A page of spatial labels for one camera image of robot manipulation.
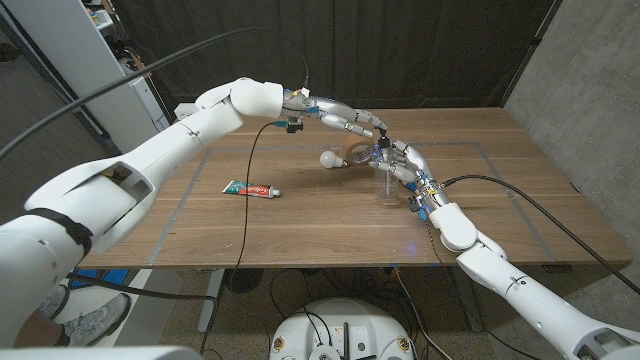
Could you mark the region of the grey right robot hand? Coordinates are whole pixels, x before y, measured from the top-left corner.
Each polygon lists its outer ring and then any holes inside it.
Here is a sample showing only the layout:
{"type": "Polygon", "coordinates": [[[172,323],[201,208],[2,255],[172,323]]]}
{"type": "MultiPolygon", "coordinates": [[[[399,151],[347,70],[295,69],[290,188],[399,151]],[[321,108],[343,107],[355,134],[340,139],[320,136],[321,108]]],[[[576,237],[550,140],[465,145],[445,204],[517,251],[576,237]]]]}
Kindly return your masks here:
{"type": "Polygon", "coordinates": [[[450,203],[424,156],[408,143],[390,139],[389,145],[381,147],[368,165],[412,184],[417,202],[428,213],[450,203]]]}

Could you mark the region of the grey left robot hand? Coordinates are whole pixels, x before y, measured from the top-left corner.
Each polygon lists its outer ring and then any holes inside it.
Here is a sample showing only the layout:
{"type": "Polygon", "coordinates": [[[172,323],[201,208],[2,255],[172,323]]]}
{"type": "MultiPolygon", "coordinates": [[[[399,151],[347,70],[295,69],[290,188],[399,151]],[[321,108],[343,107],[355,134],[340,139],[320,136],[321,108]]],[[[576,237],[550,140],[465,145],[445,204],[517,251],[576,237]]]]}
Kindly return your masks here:
{"type": "Polygon", "coordinates": [[[363,128],[367,124],[372,128],[386,131],[388,126],[380,117],[372,112],[354,109],[336,100],[311,96],[303,102],[301,114],[305,117],[318,118],[324,125],[340,131],[371,138],[373,132],[363,128]]]}

